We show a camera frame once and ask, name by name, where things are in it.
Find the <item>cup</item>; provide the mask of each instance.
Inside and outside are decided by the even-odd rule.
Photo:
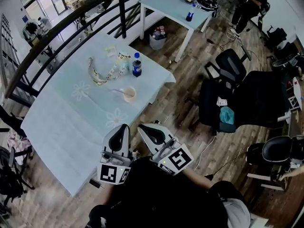
[[[126,102],[132,102],[136,98],[136,90],[133,87],[123,89],[123,98]]]

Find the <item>cable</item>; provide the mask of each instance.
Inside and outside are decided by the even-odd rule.
[[[206,33],[207,33],[207,29],[208,29],[208,28],[209,28],[209,26],[205,29],[205,37],[206,37],[207,41],[208,41],[209,43],[211,43],[211,44],[217,45],[217,46],[219,47],[219,49],[221,49],[222,51],[224,51],[223,46],[225,46],[225,45],[227,45],[227,44],[229,44],[229,43],[235,41],[235,39],[232,40],[232,41],[228,41],[228,42],[227,42],[226,44],[224,44],[224,45],[220,45],[220,44],[218,44],[218,43],[215,43],[213,40],[207,38],[207,34],[206,34]]]
[[[199,166],[199,164],[200,164],[200,160],[201,160],[201,156],[202,156],[202,154],[208,149],[208,147],[212,144],[212,142],[215,140],[215,137],[216,136],[214,136],[213,137],[213,139],[212,139],[212,141],[207,145],[207,147],[200,153],[200,156],[199,156],[199,163],[196,165],[196,167],[194,168],[194,171],[197,169],[197,167]]]
[[[260,59],[258,58],[258,56],[253,52],[253,51],[250,51],[251,53],[253,53],[255,56],[256,56],[256,58],[258,59],[258,61],[259,61],[259,63],[260,63],[260,66],[261,66],[261,71],[263,71],[263,68],[262,68],[262,63],[261,63],[261,61],[260,61]]]
[[[239,154],[236,158],[234,158],[234,159],[228,161],[226,164],[224,164],[222,167],[220,167],[220,168],[213,174],[213,176],[215,176],[215,174],[218,173],[218,172],[219,172],[222,168],[224,168],[226,165],[228,165],[229,163],[235,161],[237,158],[241,157],[243,154],[246,154],[246,153],[247,153],[247,151],[246,151],[246,152],[243,152],[243,153],[241,153],[241,154]]]

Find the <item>glass door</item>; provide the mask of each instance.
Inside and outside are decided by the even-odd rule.
[[[58,14],[61,14],[64,10],[66,10],[63,0],[52,0],[52,1],[55,5]]]
[[[52,0],[39,0],[39,2],[50,21],[53,21],[58,17],[57,10],[55,9]]]

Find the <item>sneaker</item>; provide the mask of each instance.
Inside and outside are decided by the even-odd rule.
[[[237,26],[232,24],[231,22],[228,23],[231,27],[236,28]]]
[[[235,35],[235,36],[238,36],[239,37],[239,34],[236,32],[236,29],[231,27],[230,28],[230,31]]]

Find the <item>trash bin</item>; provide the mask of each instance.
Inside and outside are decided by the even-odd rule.
[[[156,40],[150,35],[150,46],[153,50],[159,50],[162,49],[163,45],[166,42],[166,38]]]

